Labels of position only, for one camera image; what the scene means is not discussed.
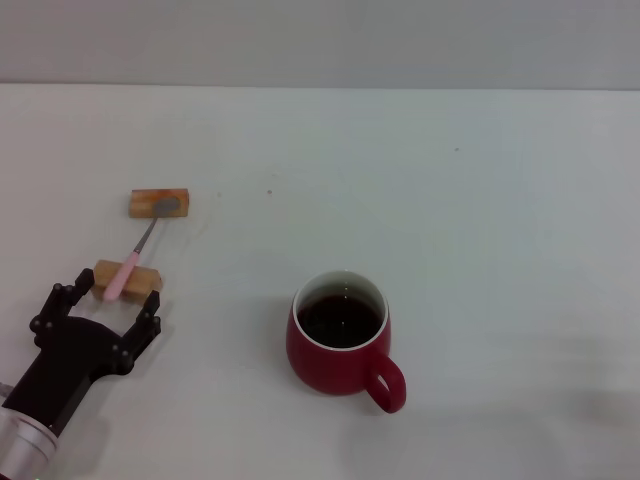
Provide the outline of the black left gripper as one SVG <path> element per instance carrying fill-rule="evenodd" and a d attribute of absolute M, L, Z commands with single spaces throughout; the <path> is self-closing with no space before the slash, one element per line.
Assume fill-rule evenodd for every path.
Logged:
<path fill-rule="evenodd" d="M 114 372 L 129 374 L 161 333 L 157 290 L 147 296 L 134 324 L 121 338 L 100 323 L 72 316 L 72 308 L 94 283 L 93 270 L 85 268 L 73 285 L 53 285 L 40 313 L 29 323 L 40 353 L 2 404 L 56 436 L 61 435 L 97 379 Z"/>

